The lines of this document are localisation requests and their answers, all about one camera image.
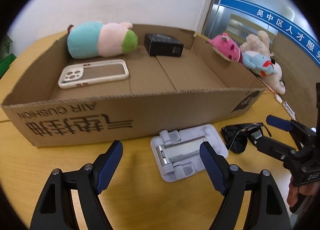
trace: black box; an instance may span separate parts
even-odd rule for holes
[[[180,57],[183,44],[172,36],[163,34],[146,34],[144,46],[149,56]]]

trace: stuffed animal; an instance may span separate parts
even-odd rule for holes
[[[249,34],[246,37],[246,42],[241,44],[240,51],[255,51],[267,57],[273,56],[269,52],[270,40],[265,31],[258,31],[258,35]]]
[[[221,53],[220,55],[229,61],[242,62],[242,53],[238,45],[229,38],[227,33],[222,33],[222,35],[215,36],[213,39],[209,39],[208,42],[216,47],[216,49]]]
[[[283,95],[285,93],[284,82],[281,80],[282,70],[278,63],[273,62],[273,68],[277,72],[276,74],[270,74],[265,77],[261,77],[263,82],[265,82],[268,86],[271,87],[277,94]]]
[[[113,57],[135,50],[137,35],[128,22],[85,22],[68,27],[68,51],[73,58]]]
[[[242,64],[257,75],[265,77],[270,74],[277,74],[269,57],[255,51],[246,51],[242,56]]]

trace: human hand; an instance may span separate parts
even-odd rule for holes
[[[290,207],[293,207],[298,201],[298,195],[302,194],[305,196],[314,196],[317,194],[320,188],[320,181],[316,181],[314,183],[303,185],[300,187],[295,187],[292,185],[293,177],[291,176],[290,184],[289,184],[289,193],[287,198],[287,203]]]

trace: screw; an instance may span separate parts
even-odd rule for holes
[[[239,169],[239,167],[237,165],[232,164],[232,165],[230,165],[230,169],[232,171],[237,171]]]
[[[264,169],[264,170],[262,171],[262,174],[265,175],[265,176],[270,176],[270,171],[267,170],[267,169]]]
[[[57,174],[59,174],[60,173],[60,169],[54,169],[53,171],[52,171],[52,174],[53,175],[57,175]]]
[[[84,169],[85,170],[90,170],[90,169],[92,169],[93,168],[93,165],[91,164],[91,163],[88,163],[88,164],[86,164],[85,166],[84,166]]]

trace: sunglasses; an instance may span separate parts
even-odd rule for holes
[[[226,148],[233,153],[243,153],[248,139],[253,145],[256,145],[257,139],[263,136],[263,127],[271,137],[270,131],[263,123],[242,123],[222,127],[221,132],[227,143]]]

